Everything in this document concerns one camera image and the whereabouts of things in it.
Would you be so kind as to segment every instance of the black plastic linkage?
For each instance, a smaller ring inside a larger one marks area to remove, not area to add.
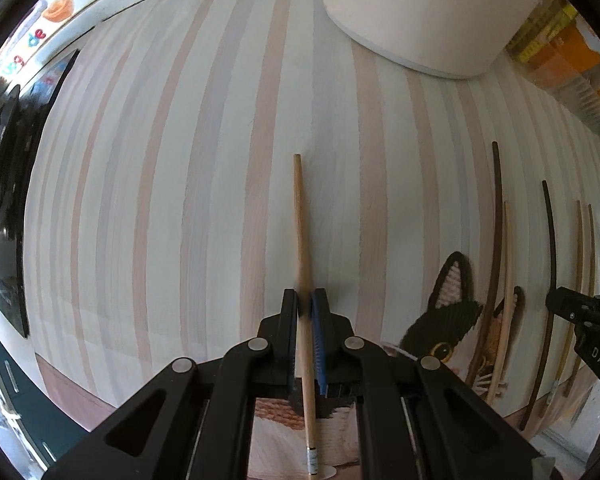
[[[574,324],[574,350],[600,379],[600,296],[591,298],[562,286],[549,291],[545,305]]]
[[[298,297],[258,338],[222,359],[167,366],[49,468],[43,480],[246,478],[257,397],[285,399],[294,378]],[[323,289],[313,315],[323,337],[327,397],[355,398],[364,480],[530,480],[536,452],[440,361],[390,357],[352,337]],[[561,476],[554,471],[552,479]]]

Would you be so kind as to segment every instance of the wooden dowel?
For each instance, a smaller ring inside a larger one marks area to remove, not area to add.
[[[482,310],[478,341],[475,344],[474,356],[471,358],[471,362],[469,362],[469,370],[464,379],[464,384],[469,388],[474,387],[475,378],[478,375],[478,370],[484,357],[484,350],[487,345],[491,322],[493,321],[493,311],[496,306],[498,281],[500,280],[500,260],[502,259],[502,171],[500,168],[500,150],[495,140],[491,143],[491,149],[493,150],[493,178],[495,184],[493,253],[491,255],[489,288]]]
[[[596,228],[593,224],[593,208],[591,207],[591,204],[589,204],[589,238],[591,241],[591,248],[589,251],[589,286],[587,287],[587,294],[593,296],[596,291]],[[582,358],[577,356],[573,363],[573,368],[571,369],[571,375],[567,380],[567,385],[562,392],[562,395],[565,397],[569,397],[569,394],[571,393],[573,383],[578,375],[578,370],[580,370],[581,362]]]
[[[302,181],[302,160],[294,155],[294,212],[296,216],[296,240],[298,242],[298,337],[300,375],[302,377],[302,407],[304,409],[304,435],[307,450],[307,475],[315,479],[318,474],[317,439],[315,421],[314,336],[311,324],[311,254],[309,224]]]
[[[576,218],[578,219],[578,232],[576,238],[576,281],[573,285],[573,290],[580,292],[582,290],[582,270],[584,267],[584,234],[582,227],[582,206],[580,200],[576,200]],[[549,395],[546,398],[546,402],[540,406],[540,417],[544,417],[546,410],[554,400],[555,393],[560,385],[560,378],[564,372],[564,366],[567,364],[567,358],[571,351],[571,341],[573,340],[573,325],[569,323],[567,328],[567,335],[564,340],[564,346],[562,347],[562,354],[560,355],[560,361],[558,362],[558,369],[555,372],[554,383],[551,386]]]
[[[498,383],[504,368],[504,358],[509,346],[509,330],[513,319],[513,234],[511,228],[511,210],[509,202],[504,203],[504,308],[502,311],[502,324],[500,325],[500,339],[496,361],[493,365],[493,375],[487,391],[487,404],[492,405],[496,396]]]

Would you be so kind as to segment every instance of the curved wooden stick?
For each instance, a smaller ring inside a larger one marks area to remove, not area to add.
[[[502,324],[500,325],[500,339],[498,340],[498,351],[496,361],[493,365],[491,383],[487,391],[487,404],[491,406],[496,396],[498,383],[504,368],[504,358],[507,355],[509,345],[509,329],[513,318],[513,234],[511,229],[511,211],[509,202],[504,203],[504,309],[502,312]]]
[[[551,210],[551,196],[549,195],[549,187],[546,184],[546,180],[542,181],[542,191],[544,192],[544,206],[546,207],[546,220],[549,225],[549,253],[551,262],[550,272],[550,290],[553,290],[557,281],[557,262],[555,254],[555,227],[554,227],[554,213]],[[544,375],[544,369],[546,368],[546,359],[549,356],[549,346],[551,346],[551,333],[554,330],[554,313],[547,311],[546,326],[544,327],[544,342],[542,343],[542,353],[540,354],[540,362],[538,364],[538,371],[536,372],[536,380],[534,381],[534,387],[531,390],[531,396],[529,402],[526,405],[525,414],[520,420],[520,431],[526,428],[526,424],[531,417],[536,399],[538,398],[538,391],[540,391],[540,384],[542,383],[542,376]]]
[[[315,479],[318,474],[315,422],[314,335],[311,325],[311,253],[309,224],[302,182],[302,160],[294,155],[294,212],[298,242],[298,338],[300,374],[302,377],[302,407],[304,408],[304,436],[306,437],[307,474]]]
[[[584,236],[582,229],[582,206],[580,200],[576,200],[576,216],[578,218],[578,237],[576,245],[576,281],[573,285],[573,290],[580,292],[582,290],[582,269],[584,267]],[[543,417],[546,413],[547,408],[551,405],[554,400],[555,393],[560,385],[560,377],[564,371],[564,365],[567,364],[567,358],[571,351],[571,341],[573,340],[573,325],[569,323],[567,327],[567,335],[564,339],[564,346],[562,347],[562,354],[560,355],[560,362],[558,363],[558,369],[555,372],[554,384],[551,386],[551,391],[546,398],[546,402],[540,407],[540,417]]]
[[[502,258],[502,170],[500,169],[500,150],[498,143],[491,143],[493,150],[493,176],[495,180],[495,217],[493,229],[493,254],[491,255],[491,274],[489,276],[489,288],[487,290],[487,301],[482,310],[482,322],[478,341],[475,344],[474,356],[469,363],[469,371],[464,383],[472,388],[475,377],[482,363],[484,347],[487,344],[491,322],[493,321],[493,309],[496,306],[496,295],[498,294],[498,281],[500,280],[500,260]]]
[[[587,295],[593,296],[596,291],[596,230],[593,225],[593,209],[589,204],[589,235],[591,240],[591,249],[589,251],[589,286],[587,287]],[[576,360],[573,363],[571,369],[571,375],[567,380],[567,385],[562,392],[564,397],[568,397],[573,388],[573,383],[576,380],[578,370],[580,370],[580,363],[582,359],[580,356],[576,356]]]

